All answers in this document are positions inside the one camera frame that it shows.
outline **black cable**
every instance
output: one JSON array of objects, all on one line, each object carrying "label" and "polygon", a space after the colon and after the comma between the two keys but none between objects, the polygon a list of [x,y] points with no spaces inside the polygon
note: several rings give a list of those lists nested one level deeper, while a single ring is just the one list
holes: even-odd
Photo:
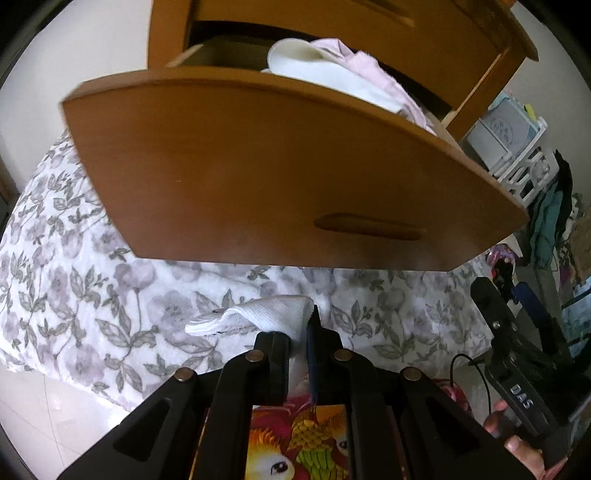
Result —
[{"label": "black cable", "polygon": [[492,413],[491,389],[488,388],[488,383],[486,382],[486,378],[484,377],[482,370],[480,370],[480,367],[474,362],[474,359],[471,356],[466,355],[465,353],[459,353],[456,356],[454,356],[454,358],[452,358],[452,363],[449,366],[449,382],[453,387],[453,364],[456,361],[456,359],[460,358],[461,356],[467,358],[469,360],[468,365],[476,367],[478,373],[480,373],[480,377],[484,382],[484,388],[486,388],[486,396],[488,397],[488,414],[490,415]]}]

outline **cartoon eye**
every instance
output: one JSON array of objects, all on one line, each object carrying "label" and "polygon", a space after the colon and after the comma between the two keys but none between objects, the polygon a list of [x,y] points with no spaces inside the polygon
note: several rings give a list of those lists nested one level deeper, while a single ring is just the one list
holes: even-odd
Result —
[{"label": "cartoon eye", "polygon": [[274,463],[271,467],[271,475],[275,475],[276,473],[283,473],[287,470],[287,463],[286,462],[277,462]]}]

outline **human hand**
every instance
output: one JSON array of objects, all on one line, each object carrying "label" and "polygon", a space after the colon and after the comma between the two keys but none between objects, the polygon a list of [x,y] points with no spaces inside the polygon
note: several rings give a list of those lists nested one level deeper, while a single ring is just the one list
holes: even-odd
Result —
[{"label": "human hand", "polygon": [[[505,400],[499,400],[495,403],[495,411],[491,413],[484,421],[484,429],[494,434],[498,431],[499,425],[503,419],[505,410],[509,407]],[[542,451],[534,449],[529,443],[519,438],[517,435],[512,435],[505,441],[505,448],[509,450],[515,458],[517,458],[523,465],[533,473],[536,480],[551,480],[566,463],[566,458],[554,465],[549,470],[544,467],[544,459]]]}]

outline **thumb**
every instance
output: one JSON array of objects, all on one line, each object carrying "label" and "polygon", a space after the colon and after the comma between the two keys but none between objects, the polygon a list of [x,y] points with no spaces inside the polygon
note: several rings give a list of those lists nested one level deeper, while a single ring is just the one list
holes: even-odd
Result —
[{"label": "thumb", "polygon": [[534,474],[536,480],[544,476],[544,459],[540,450],[535,450],[517,435],[513,435],[505,442],[505,448]]}]

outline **white wall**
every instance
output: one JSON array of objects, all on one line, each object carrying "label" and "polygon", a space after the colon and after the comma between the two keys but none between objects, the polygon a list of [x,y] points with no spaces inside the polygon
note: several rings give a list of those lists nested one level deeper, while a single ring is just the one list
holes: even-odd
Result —
[{"label": "white wall", "polygon": [[146,68],[151,8],[152,0],[74,0],[24,51],[0,89],[0,157],[19,190],[63,132],[69,92]]},{"label": "white wall", "polygon": [[573,190],[591,200],[591,90],[550,30],[517,3],[513,14],[538,49],[538,63],[526,59],[507,88],[548,122],[543,143],[560,150],[573,173]]}]

